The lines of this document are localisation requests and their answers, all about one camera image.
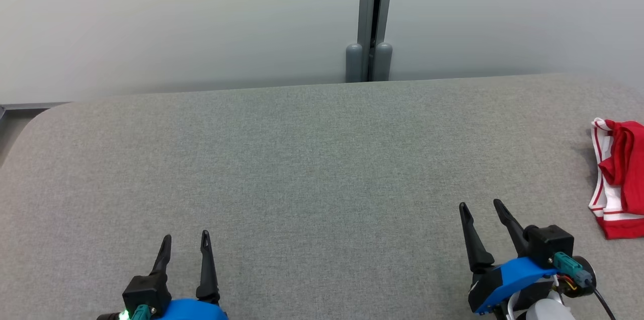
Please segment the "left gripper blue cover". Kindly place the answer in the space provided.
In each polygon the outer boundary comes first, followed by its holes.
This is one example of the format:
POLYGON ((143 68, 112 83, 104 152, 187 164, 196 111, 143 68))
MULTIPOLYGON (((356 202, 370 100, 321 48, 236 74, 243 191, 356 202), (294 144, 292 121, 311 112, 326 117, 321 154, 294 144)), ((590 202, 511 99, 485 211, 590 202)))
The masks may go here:
MULTIPOLYGON (((150 276, 167 274, 167 265, 171 258, 171 240, 170 234, 164 236, 150 276)), ((202 231, 200 252, 202 262, 200 283, 196 288, 197 299, 171 301, 164 315, 156 320, 228 320, 227 314, 219 307, 218 277, 208 230, 202 231)))

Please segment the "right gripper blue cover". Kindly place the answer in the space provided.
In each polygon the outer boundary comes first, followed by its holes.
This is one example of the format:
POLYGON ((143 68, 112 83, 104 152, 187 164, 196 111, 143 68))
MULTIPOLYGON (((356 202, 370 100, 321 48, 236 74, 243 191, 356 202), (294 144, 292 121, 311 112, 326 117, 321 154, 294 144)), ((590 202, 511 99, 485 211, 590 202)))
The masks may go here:
POLYGON ((473 273, 468 304, 472 313, 478 315, 494 313, 497 320, 517 320, 515 311, 510 309, 511 297, 543 277, 554 276, 556 270, 543 269, 526 257, 528 242, 524 237, 524 228, 500 199, 494 199, 493 205, 501 223, 508 230, 518 258, 493 266, 495 259, 481 242, 467 204, 461 202, 458 212, 469 269, 473 273))

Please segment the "red white sports jersey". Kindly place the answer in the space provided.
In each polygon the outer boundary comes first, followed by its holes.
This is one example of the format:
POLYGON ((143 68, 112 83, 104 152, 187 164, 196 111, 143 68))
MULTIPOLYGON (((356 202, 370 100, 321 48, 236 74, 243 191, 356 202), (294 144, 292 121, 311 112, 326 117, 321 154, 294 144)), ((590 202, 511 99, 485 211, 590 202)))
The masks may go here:
POLYGON ((598 175, 589 210, 607 240, 644 237, 644 125, 602 118, 591 125, 598 175))

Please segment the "grey metal partition post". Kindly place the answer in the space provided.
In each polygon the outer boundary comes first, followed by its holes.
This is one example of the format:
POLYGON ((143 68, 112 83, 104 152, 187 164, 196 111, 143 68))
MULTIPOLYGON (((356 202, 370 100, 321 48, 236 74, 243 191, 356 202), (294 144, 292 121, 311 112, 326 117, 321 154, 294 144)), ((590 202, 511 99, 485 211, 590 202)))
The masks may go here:
POLYGON ((347 83, 389 80, 393 46, 386 42, 390 0, 359 0, 357 42, 347 46, 347 83))

